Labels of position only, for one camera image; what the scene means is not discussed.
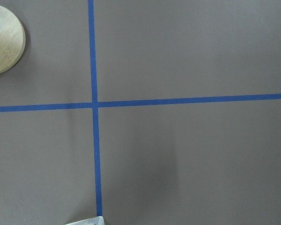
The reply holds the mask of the blue white milk carton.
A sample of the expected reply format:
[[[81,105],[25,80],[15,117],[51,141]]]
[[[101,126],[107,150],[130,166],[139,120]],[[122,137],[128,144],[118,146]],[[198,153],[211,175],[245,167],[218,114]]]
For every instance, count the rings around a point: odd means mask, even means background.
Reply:
[[[102,216],[88,218],[77,222],[72,222],[66,225],[105,225],[104,218]]]

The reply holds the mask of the round wooden board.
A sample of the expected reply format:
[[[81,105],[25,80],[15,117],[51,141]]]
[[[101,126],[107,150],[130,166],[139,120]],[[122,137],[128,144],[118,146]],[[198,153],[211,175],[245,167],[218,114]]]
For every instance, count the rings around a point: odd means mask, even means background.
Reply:
[[[18,62],[25,45],[26,34],[21,21],[9,9],[0,6],[0,73]]]

